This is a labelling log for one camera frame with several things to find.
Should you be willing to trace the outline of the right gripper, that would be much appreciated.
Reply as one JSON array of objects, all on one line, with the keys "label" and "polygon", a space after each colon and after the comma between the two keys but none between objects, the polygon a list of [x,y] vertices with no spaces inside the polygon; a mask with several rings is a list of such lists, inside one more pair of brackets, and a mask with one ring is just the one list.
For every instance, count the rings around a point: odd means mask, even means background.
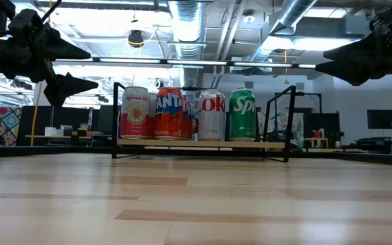
[{"label": "right gripper", "polygon": [[[368,80],[392,75],[392,17],[375,16],[369,23],[371,33],[356,42],[323,52],[331,62],[316,65],[315,70],[361,86]],[[375,62],[372,68],[342,61]]]}]

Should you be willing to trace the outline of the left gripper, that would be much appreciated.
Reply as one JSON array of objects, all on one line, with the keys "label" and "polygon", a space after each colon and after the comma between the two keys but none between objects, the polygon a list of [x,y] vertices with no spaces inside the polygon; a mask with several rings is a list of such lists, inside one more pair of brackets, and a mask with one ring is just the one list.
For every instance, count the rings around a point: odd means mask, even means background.
[{"label": "left gripper", "polygon": [[89,59],[91,54],[65,41],[48,23],[41,30],[41,44],[19,46],[12,39],[0,39],[0,74],[14,79],[25,76],[32,82],[46,81],[44,94],[52,106],[62,106],[67,97],[98,87],[98,83],[55,74],[51,61],[55,59]]}]

